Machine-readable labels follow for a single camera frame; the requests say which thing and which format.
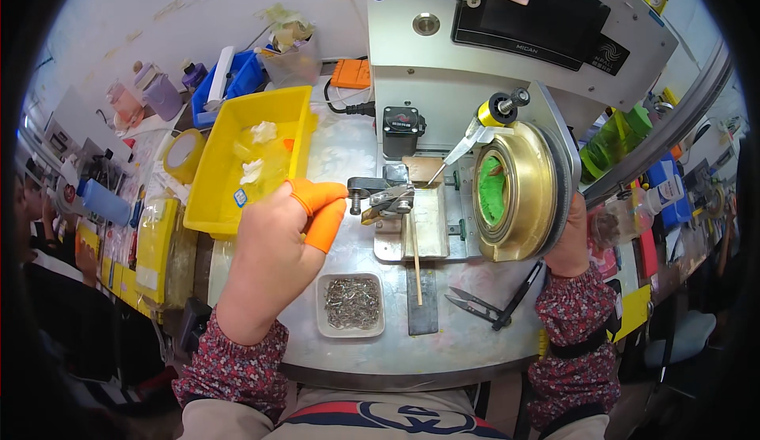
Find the worker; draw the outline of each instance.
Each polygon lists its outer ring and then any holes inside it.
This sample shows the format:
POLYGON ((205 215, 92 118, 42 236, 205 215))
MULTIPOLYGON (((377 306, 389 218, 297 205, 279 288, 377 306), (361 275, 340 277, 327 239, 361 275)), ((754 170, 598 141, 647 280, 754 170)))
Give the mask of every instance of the worker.
MULTIPOLYGON (((184 408, 183 438, 508 438, 474 416, 462 390, 373 394, 304 387, 296 412, 279 419, 287 379, 278 367, 288 330, 277 316, 324 264, 347 196, 339 183, 295 179, 243 209, 226 285, 192 364, 173 382, 184 408)), ((575 196, 545 261, 551 278, 536 312, 555 349, 574 356, 549 353, 528 371, 537 392, 528 407, 531 423, 552 440, 602 439, 619 382, 612 377, 613 346, 598 333, 614 310, 615 293, 588 261, 582 196, 575 196)))
POLYGON ((37 174, 37 165, 31 158, 27 160, 27 170, 28 173, 24 177, 24 198, 27 206, 26 218, 31 221, 29 244, 44 255, 76 267, 74 249, 78 216, 73 213, 65 216, 66 227, 63 241, 60 241, 53 230, 53 222, 58 213, 50 196, 29 174, 37 174))
POLYGON ((25 182, 14 188, 17 241, 37 326, 52 351, 61 353, 69 374, 103 383, 119 378, 125 387, 162 373, 165 365, 150 320, 96 288, 97 258, 83 242, 76 267, 31 248, 25 182))

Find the black plug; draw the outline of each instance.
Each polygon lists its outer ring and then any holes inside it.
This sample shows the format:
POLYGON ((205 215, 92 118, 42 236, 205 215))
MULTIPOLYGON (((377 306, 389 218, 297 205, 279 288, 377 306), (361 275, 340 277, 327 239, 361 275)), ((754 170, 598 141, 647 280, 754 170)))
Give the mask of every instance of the black plug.
POLYGON ((365 103, 358 103, 356 105, 347 105, 345 109, 341 109, 347 115, 368 115, 371 117, 375 116, 375 101, 365 102, 365 103))

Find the black display screen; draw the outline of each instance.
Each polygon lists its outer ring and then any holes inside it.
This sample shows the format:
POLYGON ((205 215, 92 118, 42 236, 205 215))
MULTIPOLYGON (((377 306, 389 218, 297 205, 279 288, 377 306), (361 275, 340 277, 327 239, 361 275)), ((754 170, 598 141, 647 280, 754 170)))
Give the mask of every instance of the black display screen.
POLYGON ((513 53, 578 70, 594 51, 610 7, 599 0, 481 0, 458 7, 452 40, 513 53))

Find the yellow bin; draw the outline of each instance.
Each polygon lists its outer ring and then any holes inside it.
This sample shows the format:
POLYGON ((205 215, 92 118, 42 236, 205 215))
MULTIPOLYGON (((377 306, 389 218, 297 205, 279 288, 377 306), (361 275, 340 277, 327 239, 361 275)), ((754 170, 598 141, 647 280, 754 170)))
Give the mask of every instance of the yellow bin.
POLYGON ((209 233, 214 239, 228 239, 237 234, 242 207, 238 206, 235 193, 241 189, 243 161, 234 155, 233 142, 246 127, 262 121, 274 122, 278 139, 293 140, 293 153, 284 168, 287 171, 276 179, 259 182, 261 191, 246 193, 246 204, 278 188, 286 176, 306 176, 312 132, 317 125, 317 115, 309 106, 311 95, 311 86, 285 87, 237 97, 222 105, 190 190, 185 227, 209 233))

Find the metal hooks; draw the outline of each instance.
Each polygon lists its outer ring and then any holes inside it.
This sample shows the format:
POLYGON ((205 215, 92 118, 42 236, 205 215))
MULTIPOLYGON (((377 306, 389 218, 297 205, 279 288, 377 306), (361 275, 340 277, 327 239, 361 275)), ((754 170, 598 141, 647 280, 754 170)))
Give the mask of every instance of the metal hooks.
POLYGON ((370 278, 339 278, 325 292, 328 324, 335 329, 370 330, 380 318, 379 287, 370 278))

